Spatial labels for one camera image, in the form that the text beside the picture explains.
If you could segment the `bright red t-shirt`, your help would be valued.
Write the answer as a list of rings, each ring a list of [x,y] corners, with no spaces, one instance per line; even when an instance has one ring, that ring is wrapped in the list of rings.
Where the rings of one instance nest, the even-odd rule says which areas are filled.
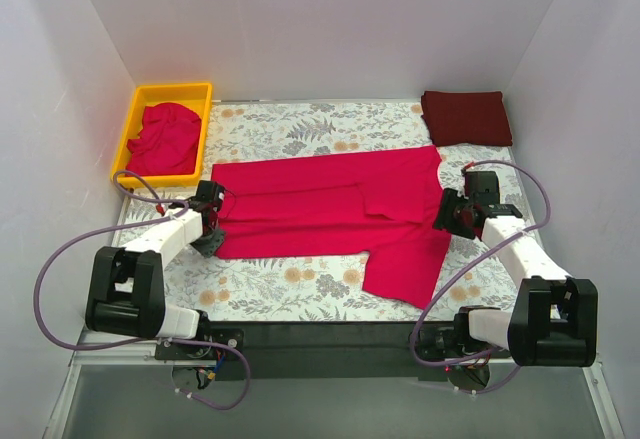
[[[216,164],[223,259],[367,253],[362,288],[423,309],[450,246],[433,146]]]

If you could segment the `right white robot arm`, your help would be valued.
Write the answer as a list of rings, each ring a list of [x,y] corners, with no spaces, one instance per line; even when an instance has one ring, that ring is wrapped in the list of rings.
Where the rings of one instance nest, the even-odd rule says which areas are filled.
[[[493,171],[463,173],[464,190],[443,192],[437,230],[478,239],[517,288],[511,311],[465,306],[453,320],[452,342],[464,356],[486,346],[506,350],[519,366],[589,367],[596,358],[598,291],[558,266],[527,228],[523,213],[502,202]]]

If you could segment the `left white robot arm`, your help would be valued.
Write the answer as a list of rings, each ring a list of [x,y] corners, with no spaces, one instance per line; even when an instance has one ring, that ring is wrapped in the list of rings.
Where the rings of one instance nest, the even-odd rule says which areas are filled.
[[[225,232],[218,214],[225,193],[222,185],[202,180],[194,196],[170,206],[165,222],[122,247],[101,248],[94,257],[86,327],[133,338],[178,339],[188,357],[205,357],[213,336],[200,326],[203,314],[166,301],[164,270],[188,247],[211,258],[222,246]]]

